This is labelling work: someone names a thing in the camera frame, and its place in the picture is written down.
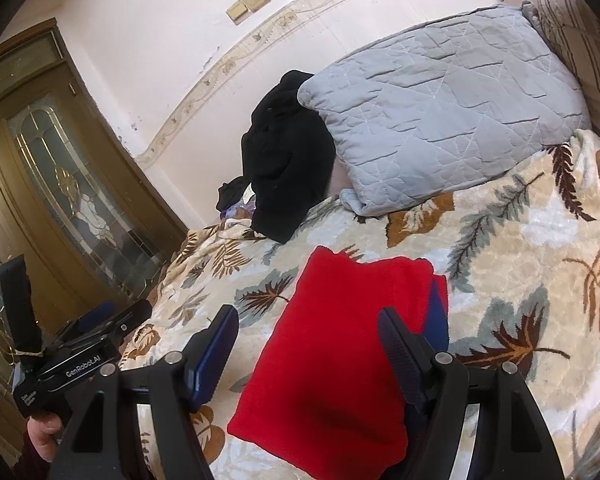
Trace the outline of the person left hand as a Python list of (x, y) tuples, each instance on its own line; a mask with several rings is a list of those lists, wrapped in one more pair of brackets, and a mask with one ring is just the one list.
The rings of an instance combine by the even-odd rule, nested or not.
[(51, 463), (58, 450), (58, 437), (64, 431), (64, 424), (56, 414), (38, 413), (27, 421), (29, 439), (38, 456)]

